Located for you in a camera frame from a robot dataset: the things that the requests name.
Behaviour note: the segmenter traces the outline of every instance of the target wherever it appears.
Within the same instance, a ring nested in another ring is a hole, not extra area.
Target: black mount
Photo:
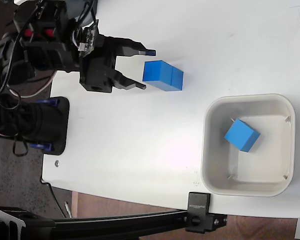
[[[9,240],[137,240],[182,228],[203,234],[227,224],[227,215],[209,213],[210,194],[191,192],[188,203],[188,211],[58,220],[0,207],[0,236]]]

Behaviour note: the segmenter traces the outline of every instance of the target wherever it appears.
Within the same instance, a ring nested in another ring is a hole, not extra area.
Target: floor
[[[8,24],[15,10],[13,4],[0,2],[0,39],[8,31],[14,30],[14,25]],[[39,77],[47,76],[42,72]],[[20,86],[22,93],[32,93],[43,82]],[[45,99],[50,90],[43,91],[37,98]],[[47,186],[39,183],[43,155],[38,150],[30,149],[26,157],[18,158],[12,154],[12,142],[0,139],[0,206],[15,206],[31,211],[47,218],[61,218]],[[72,193],[63,189],[54,189],[60,203],[71,202]],[[159,212],[164,208],[117,201],[79,193],[75,199],[78,217],[98,217],[129,215],[148,212]],[[204,240],[204,239],[294,239],[296,219],[259,218],[229,216],[227,227],[205,235],[188,233],[183,229],[153,236],[143,237],[144,240]]]

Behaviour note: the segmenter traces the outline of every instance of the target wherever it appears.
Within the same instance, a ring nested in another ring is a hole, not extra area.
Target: white cable
[[[78,44],[77,44],[77,42],[75,40],[75,30],[73,30],[73,32],[72,32],[71,41],[76,46],[76,48],[79,49],[79,46],[78,46]]]
[[[14,135],[14,136],[8,136],[8,135],[4,135],[4,134],[0,133],[0,136],[1,137],[6,137],[6,138],[11,138],[11,137],[15,137],[16,135]]]
[[[22,96],[21,95],[21,98],[22,99],[29,99],[29,98],[33,98],[33,97],[37,96],[39,93],[41,93],[43,90],[45,90],[52,83],[52,80],[54,79],[54,76],[56,75],[56,72],[57,71],[54,71],[54,73],[50,77],[49,81],[47,81],[46,84],[43,85],[38,91],[36,91],[35,93],[33,93],[31,95],[26,95],[26,96]],[[10,93],[13,96],[18,97],[18,94],[16,93],[16,91],[14,91],[13,89],[11,89],[9,86],[8,86],[8,89],[9,89]]]

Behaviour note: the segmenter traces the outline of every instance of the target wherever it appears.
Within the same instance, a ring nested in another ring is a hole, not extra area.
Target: brown floor
[[[79,218],[108,217],[119,215],[131,215],[141,213],[153,213],[168,210],[155,207],[118,201],[98,196],[79,193],[73,195],[72,212]],[[262,218],[245,216],[228,216],[226,227],[217,231],[196,234],[186,232],[184,229],[151,236],[142,237],[142,240],[293,240],[295,239],[297,220],[281,218]]]

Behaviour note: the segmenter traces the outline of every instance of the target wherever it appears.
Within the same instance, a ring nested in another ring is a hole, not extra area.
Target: blue clip
[[[30,143],[29,147],[33,148],[33,149],[41,149],[41,150],[44,150],[44,151],[47,151],[47,152],[51,152],[53,150],[52,143],[47,143],[47,144]]]
[[[47,100],[37,100],[35,102],[37,104],[49,104],[49,105],[56,107],[59,104],[59,99],[52,98],[52,99],[47,99]]]

